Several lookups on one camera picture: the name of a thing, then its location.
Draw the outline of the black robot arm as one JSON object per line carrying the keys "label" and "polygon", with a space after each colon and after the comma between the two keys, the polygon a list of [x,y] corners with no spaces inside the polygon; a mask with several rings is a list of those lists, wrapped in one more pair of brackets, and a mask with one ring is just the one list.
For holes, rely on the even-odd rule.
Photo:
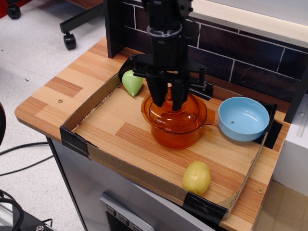
{"label": "black robot arm", "polygon": [[206,67],[188,56],[184,27],[193,11],[190,0],[142,1],[149,25],[152,53],[132,55],[134,74],[147,81],[153,102],[161,107],[168,91],[174,111],[187,101],[191,85],[206,87]]}

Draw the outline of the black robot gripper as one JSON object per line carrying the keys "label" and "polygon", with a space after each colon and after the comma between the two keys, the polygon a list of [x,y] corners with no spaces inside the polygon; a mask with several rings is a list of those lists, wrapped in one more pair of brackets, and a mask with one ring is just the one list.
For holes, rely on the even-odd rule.
{"label": "black robot gripper", "polygon": [[134,54],[135,74],[145,77],[153,102],[162,107],[167,94],[167,83],[171,83],[173,111],[178,111],[187,101],[189,88],[204,90],[206,67],[188,57],[188,45],[183,26],[154,28],[147,26],[152,52]]}

